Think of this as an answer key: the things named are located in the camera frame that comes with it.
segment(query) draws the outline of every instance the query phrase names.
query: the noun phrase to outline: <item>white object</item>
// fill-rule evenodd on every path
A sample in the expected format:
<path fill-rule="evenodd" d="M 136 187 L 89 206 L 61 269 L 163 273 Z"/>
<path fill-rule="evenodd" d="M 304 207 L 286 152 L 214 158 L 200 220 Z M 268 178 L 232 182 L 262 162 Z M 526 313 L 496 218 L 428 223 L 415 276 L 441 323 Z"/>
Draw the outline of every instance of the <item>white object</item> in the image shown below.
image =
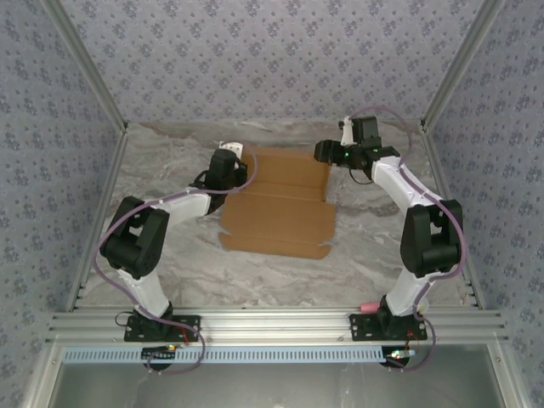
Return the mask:
<path fill-rule="evenodd" d="M 434 282 L 430 281 L 430 279 L 438 275 L 442 275 L 442 273 L 434 272 L 432 274 L 427 274 L 422 278 L 416 278 L 416 276 L 407 268 L 403 268 L 393 289 L 389 291 L 385 297 L 389 310 L 393 316 L 411 315 L 413 313 L 414 302 L 416 301 L 417 295 L 419 295 L 427 283 L 429 284 L 429 287 L 431 287 Z M 420 304 L 417 305 L 417 310 L 420 310 L 420 305 L 424 307 L 425 303 L 421 301 Z"/>
<path fill-rule="evenodd" d="M 204 193 L 195 193 L 184 195 L 176 200 L 163 202 L 153 208 L 160 208 L 170 214 L 168 219 L 168 228 L 183 223 L 187 219 L 202 217 L 207 214 L 210 208 L 212 197 Z"/>
<path fill-rule="evenodd" d="M 177 200 L 162 202 L 153 206 L 153 208 L 160 208 L 170 213 L 170 218 L 168 219 L 168 228 L 170 228 L 187 219 L 206 215 L 210 207 L 210 200 L 211 197 L 208 194 L 195 193 L 184 195 Z M 125 272 L 122 269 L 118 269 L 117 273 L 125 281 L 127 289 L 133 294 L 142 307 L 156 317 L 162 316 L 166 311 L 169 302 L 162 291 L 161 282 L 159 281 L 156 269 L 140 279 L 134 279 L 128 272 Z"/>
<path fill-rule="evenodd" d="M 242 143 L 236 143 L 236 142 L 219 142 L 219 149 L 226 149 L 230 151 L 234 151 L 236 153 L 236 157 L 238 157 L 238 160 L 241 161 L 241 154 L 244 151 L 244 145 Z"/>
<path fill-rule="evenodd" d="M 343 118 L 343 127 L 342 127 L 342 140 L 340 140 L 340 145 L 350 146 L 355 145 L 354 142 L 354 124 L 349 119 L 349 116 Z"/>
<path fill-rule="evenodd" d="M 417 204 L 425 207 L 432 206 L 433 203 L 425 195 L 418 193 L 406 183 L 406 180 L 400 175 L 399 162 L 400 157 L 395 156 L 387 156 L 375 161 L 372 164 L 372 180 L 374 180 L 374 183 L 382 187 L 391 196 L 404 215 L 406 215 L 408 208 Z M 425 191 L 427 196 L 432 196 L 439 201 L 442 200 L 442 197 L 428 190 L 404 164 L 402 168 L 405 174 Z"/>
<path fill-rule="evenodd" d="M 169 302 L 162 291 L 161 282 L 159 281 L 159 276 L 156 274 L 156 270 L 153 270 L 150 274 L 137 280 L 122 269 L 118 269 L 117 273 L 125 281 L 127 289 L 138 300 L 140 305 L 152 315 L 156 317 L 162 316 L 166 311 Z"/>

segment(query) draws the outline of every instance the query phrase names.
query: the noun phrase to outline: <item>cardboard sheet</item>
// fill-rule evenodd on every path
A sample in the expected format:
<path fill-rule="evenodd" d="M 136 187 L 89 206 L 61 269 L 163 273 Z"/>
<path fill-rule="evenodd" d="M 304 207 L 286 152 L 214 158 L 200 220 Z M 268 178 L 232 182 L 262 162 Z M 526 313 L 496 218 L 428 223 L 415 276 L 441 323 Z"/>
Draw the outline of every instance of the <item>cardboard sheet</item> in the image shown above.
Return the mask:
<path fill-rule="evenodd" d="M 322 259 L 332 249 L 335 207 L 325 202 L 331 168 L 312 152 L 255 148 L 258 172 L 240 194 L 229 195 L 219 239 L 229 249 L 288 257 Z M 242 161 L 252 174 L 252 157 Z"/>

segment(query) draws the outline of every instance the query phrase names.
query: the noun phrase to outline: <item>white robotic arm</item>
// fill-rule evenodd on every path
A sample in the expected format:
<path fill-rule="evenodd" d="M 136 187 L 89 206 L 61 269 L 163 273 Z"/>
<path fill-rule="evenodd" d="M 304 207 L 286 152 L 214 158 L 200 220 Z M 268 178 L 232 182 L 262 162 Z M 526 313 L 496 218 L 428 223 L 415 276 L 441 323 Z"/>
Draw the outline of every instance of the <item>white robotic arm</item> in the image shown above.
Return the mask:
<path fill-rule="evenodd" d="M 343 131 L 341 141 L 320 141 L 315 146 L 315 160 L 364 171 L 369 179 L 391 196 L 405 215 L 400 243 L 400 255 L 405 267 L 378 309 L 383 332 L 386 337 L 392 338 L 395 334 L 405 334 L 402 322 L 413 318 L 414 302 L 425 288 L 434 283 L 433 278 L 450 271 L 461 257 L 460 241 L 453 224 L 431 199 L 440 201 L 460 225 L 462 210 L 457 201 L 444 201 L 429 191 L 401 164 L 400 155 L 394 148 L 382 147 L 375 117 L 353 120 L 346 117 L 339 125 Z"/>
<path fill-rule="evenodd" d="M 188 219 L 206 215 L 211 201 L 212 197 L 208 194 L 191 194 L 159 204 L 153 208 L 170 214 L 168 228 L 171 228 Z M 117 269 L 117 273 L 124 280 L 127 289 L 138 299 L 138 303 L 154 316 L 162 316 L 168 309 L 170 301 L 162 291 L 156 269 L 141 277 L 134 277 L 133 274 L 121 268 Z"/>
<path fill-rule="evenodd" d="M 226 193 L 213 194 L 212 190 L 227 191 L 246 182 L 247 166 L 241 162 L 241 153 L 241 144 L 221 144 L 212 156 L 210 167 L 190 187 L 180 192 L 179 198 L 159 201 L 159 204 L 135 214 L 116 229 L 100 248 L 100 253 L 116 269 L 139 306 L 152 315 L 164 316 L 172 312 L 172 305 L 162 291 L 155 269 L 167 229 L 219 208 L 224 203 Z M 210 193 L 190 193 L 196 189 Z M 141 200 L 126 197 L 111 223 L 141 204 Z M 142 319 L 147 319 L 138 307 L 135 310 Z"/>

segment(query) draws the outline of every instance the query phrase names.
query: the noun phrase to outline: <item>gray marble tabletop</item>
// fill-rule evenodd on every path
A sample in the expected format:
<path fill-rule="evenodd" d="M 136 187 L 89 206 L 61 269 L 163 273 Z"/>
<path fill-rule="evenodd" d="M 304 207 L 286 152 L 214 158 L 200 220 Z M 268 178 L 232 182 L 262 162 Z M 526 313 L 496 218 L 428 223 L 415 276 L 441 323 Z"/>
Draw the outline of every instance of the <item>gray marble tabletop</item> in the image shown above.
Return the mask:
<path fill-rule="evenodd" d="M 405 133 L 380 123 L 384 145 L 401 154 Z M 110 201 L 105 227 L 125 196 L 147 200 L 181 190 L 207 168 L 219 141 L 245 141 L 312 150 L 321 139 L 339 139 L 335 122 L 132 123 L 127 148 Z M 412 172 L 431 190 L 433 175 L 419 136 L 408 161 Z M 362 172 L 354 175 L 366 181 Z M 358 185 L 346 169 L 331 171 L 327 201 L 337 207 L 331 253 L 324 259 L 301 259 L 222 247 L 220 210 L 169 229 L 157 266 L 164 292 L 184 306 L 354 306 L 379 300 L 402 268 L 399 254 L 403 215 L 377 185 Z M 106 274 L 120 281 L 101 258 Z M 462 277 L 435 285 L 431 304 L 467 303 Z M 128 299 L 89 275 L 80 305 L 129 305 Z"/>

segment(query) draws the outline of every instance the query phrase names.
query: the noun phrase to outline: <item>cardboard flap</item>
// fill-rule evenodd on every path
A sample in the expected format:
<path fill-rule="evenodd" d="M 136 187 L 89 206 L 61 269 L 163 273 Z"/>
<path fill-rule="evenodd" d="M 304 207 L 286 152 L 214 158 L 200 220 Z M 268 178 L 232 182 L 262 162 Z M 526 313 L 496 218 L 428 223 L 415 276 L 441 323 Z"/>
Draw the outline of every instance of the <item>cardboard flap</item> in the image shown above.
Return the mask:
<path fill-rule="evenodd" d="M 283 184 L 317 189 L 322 201 L 326 198 L 326 183 L 331 168 L 314 159 L 309 151 L 277 149 L 273 147 L 253 148 L 258 160 L 258 172 L 254 183 Z M 244 150 L 242 161 L 247 163 L 248 178 L 253 173 L 253 159 Z M 246 191 L 252 192 L 256 186 L 250 184 Z"/>
<path fill-rule="evenodd" d="M 253 181 L 249 184 L 244 190 L 244 194 L 312 201 L 322 201 L 321 196 L 323 195 L 321 189 L 316 189 L 315 187 L 301 187 L 299 185 L 266 183 L 261 181 Z"/>
<path fill-rule="evenodd" d="M 321 201 L 229 195 L 220 224 L 232 235 L 320 244 L 334 236 L 334 206 Z"/>
<path fill-rule="evenodd" d="M 258 238 L 232 236 L 219 233 L 221 243 L 234 251 L 259 252 L 267 255 L 283 255 L 308 259 L 323 259 L 332 249 L 330 245 L 297 244 L 289 242 L 262 240 Z"/>

